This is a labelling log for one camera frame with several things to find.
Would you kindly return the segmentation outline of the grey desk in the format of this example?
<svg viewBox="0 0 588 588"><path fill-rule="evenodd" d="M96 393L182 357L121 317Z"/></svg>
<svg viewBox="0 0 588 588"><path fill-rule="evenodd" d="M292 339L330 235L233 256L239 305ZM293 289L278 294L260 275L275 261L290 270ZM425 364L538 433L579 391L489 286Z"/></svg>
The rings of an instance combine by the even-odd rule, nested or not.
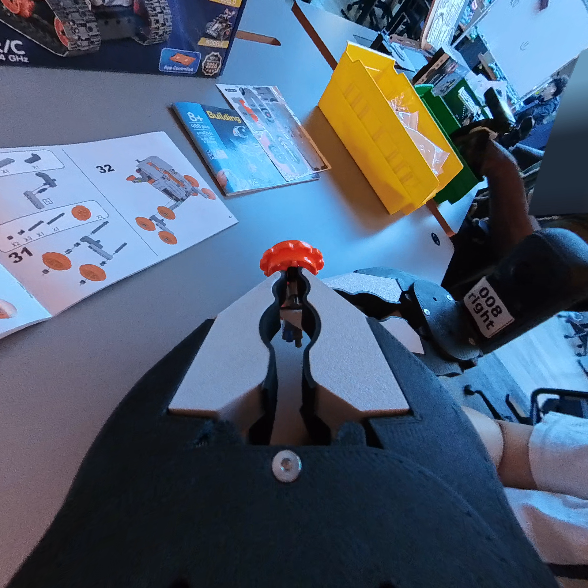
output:
<svg viewBox="0 0 588 588"><path fill-rule="evenodd" d="M318 109L332 69L292 1L247 1L228 84L276 85L332 166L315 182L230 199L238 224L1 341L1 585L59 510L116 405L201 322L260 283L271 245L301 239L325 259L321 276L397 268L440 283L453 248L423 207L391 216ZM203 175L168 106L225 104L214 80L1 68L1 146L55 145L165 131Z"/></svg>

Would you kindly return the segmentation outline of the green storage bin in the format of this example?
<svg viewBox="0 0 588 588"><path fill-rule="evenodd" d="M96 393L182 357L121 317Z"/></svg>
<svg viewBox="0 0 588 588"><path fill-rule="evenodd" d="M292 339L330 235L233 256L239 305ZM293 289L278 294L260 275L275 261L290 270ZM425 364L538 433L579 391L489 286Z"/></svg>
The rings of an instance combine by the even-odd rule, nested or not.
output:
<svg viewBox="0 0 588 588"><path fill-rule="evenodd" d="M454 204L475 187L480 180L469 168L460 151L452 141L452 134L461 128L460 122L454 117L444 99L434 95L432 90L433 86L430 84L415 86L417 95L427 107L433 120L435 120L439 129L443 132L454 154L462 164L462 170L443 189L439 190L433 199L437 203L447 201L450 204Z"/></svg>

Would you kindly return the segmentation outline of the white instruction booklet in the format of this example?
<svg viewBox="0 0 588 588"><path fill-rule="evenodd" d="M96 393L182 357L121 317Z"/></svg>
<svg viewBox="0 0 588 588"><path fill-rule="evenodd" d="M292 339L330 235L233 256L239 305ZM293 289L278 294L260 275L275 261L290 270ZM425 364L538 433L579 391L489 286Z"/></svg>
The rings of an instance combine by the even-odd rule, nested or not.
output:
<svg viewBox="0 0 588 588"><path fill-rule="evenodd" d="M237 224L165 132L1 149L1 338Z"/></svg>

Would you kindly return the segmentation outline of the white leaning board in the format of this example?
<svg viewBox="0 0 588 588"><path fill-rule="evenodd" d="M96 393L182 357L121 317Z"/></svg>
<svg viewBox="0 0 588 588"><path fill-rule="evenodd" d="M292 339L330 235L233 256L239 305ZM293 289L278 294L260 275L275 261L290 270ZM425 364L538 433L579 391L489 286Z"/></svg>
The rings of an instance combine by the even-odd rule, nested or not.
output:
<svg viewBox="0 0 588 588"><path fill-rule="evenodd" d="M420 48L437 50L453 39L469 1L432 1L419 39Z"/></svg>

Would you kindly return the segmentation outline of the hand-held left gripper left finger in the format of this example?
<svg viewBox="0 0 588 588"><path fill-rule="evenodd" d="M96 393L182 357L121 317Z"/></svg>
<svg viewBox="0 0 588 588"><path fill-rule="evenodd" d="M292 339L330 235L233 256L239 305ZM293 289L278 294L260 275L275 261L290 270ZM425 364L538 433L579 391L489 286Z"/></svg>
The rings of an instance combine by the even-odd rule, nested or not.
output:
<svg viewBox="0 0 588 588"><path fill-rule="evenodd" d="M214 319L169 411L231 422L254 445L268 445L277 406L272 339L281 328L282 273L276 272Z"/></svg>

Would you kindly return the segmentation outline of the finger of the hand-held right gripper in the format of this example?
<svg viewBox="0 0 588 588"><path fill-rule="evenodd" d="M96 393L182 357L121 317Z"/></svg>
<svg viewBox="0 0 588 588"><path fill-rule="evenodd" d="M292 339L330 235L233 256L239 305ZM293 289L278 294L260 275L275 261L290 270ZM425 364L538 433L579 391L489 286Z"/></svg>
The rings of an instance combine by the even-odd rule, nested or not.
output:
<svg viewBox="0 0 588 588"><path fill-rule="evenodd" d="M401 296L415 282L414 274L391 268L366 268L323 282L368 317L409 319L408 311L402 309Z"/></svg>
<svg viewBox="0 0 588 588"><path fill-rule="evenodd" d="M390 316L379 323L409 351L417 355L424 355L422 339L407 320Z"/></svg>

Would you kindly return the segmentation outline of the blue booklet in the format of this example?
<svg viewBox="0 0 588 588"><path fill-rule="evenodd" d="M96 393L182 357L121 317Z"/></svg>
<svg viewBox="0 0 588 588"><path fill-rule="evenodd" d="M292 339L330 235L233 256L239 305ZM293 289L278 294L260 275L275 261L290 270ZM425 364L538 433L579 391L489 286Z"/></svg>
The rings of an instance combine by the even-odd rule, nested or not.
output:
<svg viewBox="0 0 588 588"><path fill-rule="evenodd" d="M290 161L280 150L275 162L233 109L194 102L174 102L172 108L226 196L319 179L317 173L286 170Z"/></svg>

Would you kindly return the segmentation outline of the yellow storage bin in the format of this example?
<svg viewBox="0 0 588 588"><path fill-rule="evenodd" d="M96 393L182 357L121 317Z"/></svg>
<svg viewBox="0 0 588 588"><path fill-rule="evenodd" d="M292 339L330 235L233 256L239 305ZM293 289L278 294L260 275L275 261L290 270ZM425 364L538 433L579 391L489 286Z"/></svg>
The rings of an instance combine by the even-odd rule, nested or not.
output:
<svg viewBox="0 0 588 588"><path fill-rule="evenodd" d="M462 170L390 56L347 42L318 106L391 215L425 205Z"/></svg>

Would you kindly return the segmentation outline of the orange gear wheel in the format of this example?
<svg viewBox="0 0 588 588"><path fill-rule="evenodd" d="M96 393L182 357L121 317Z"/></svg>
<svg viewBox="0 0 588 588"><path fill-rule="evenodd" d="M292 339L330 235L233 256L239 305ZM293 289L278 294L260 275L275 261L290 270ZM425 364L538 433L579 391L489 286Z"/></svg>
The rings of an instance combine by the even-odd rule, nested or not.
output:
<svg viewBox="0 0 588 588"><path fill-rule="evenodd" d="M305 268L313 275L323 269L324 258L320 250L301 240L284 240L267 249L260 269L266 276L288 268Z"/></svg>

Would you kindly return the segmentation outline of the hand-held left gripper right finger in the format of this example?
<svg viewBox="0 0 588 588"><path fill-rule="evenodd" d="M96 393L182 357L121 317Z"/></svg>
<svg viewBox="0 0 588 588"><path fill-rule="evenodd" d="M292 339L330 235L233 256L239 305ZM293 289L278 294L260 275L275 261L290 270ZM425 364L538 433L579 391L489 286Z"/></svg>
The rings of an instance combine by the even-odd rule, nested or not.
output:
<svg viewBox="0 0 588 588"><path fill-rule="evenodd" d="M311 341L303 354L300 414L314 445L329 445L345 423L403 417L409 403L367 318L307 269L303 327Z"/></svg>

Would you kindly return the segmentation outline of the sticker sheet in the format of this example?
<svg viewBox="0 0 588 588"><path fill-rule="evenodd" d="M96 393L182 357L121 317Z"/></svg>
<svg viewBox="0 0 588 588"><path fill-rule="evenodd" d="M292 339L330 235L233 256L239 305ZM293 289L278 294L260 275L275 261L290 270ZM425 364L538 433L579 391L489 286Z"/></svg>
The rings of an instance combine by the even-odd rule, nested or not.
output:
<svg viewBox="0 0 588 588"><path fill-rule="evenodd" d="M287 182L331 169L277 86L217 84Z"/></svg>

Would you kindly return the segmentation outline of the black office chair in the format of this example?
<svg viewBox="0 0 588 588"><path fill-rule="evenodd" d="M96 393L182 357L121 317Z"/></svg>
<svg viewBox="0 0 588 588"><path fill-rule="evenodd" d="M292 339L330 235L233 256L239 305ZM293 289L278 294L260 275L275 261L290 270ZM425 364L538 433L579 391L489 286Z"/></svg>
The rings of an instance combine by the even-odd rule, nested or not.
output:
<svg viewBox="0 0 588 588"><path fill-rule="evenodd" d="M463 392L467 396L478 395L493 418L498 421L536 425L549 413L587 419L587 392L554 388L536 389L530 397L528 414L515 403L515 400L509 394L506 395L504 400L508 411L500 413L481 390L474 390L471 385L466 385Z"/></svg>

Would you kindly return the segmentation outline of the blue robot kit box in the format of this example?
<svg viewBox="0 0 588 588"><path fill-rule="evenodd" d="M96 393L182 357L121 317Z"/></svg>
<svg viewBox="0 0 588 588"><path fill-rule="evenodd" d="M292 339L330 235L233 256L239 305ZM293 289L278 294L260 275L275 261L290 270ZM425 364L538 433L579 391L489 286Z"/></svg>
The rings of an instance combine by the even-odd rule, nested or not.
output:
<svg viewBox="0 0 588 588"><path fill-rule="evenodd" d="M223 72L246 1L1 1L1 65Z"/></svg>

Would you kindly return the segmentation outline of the person's right forearm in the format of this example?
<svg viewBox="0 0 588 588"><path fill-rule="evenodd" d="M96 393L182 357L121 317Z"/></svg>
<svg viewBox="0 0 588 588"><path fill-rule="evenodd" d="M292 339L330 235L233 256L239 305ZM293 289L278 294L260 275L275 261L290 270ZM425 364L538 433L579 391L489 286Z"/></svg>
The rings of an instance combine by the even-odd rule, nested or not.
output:
<svg viewBox="0 0 588 588"><path fill-rule="evenodd" d="M466 406L462 410L481 437L503 485L537 490L529 458L533 426L494 420Z"/></svg>

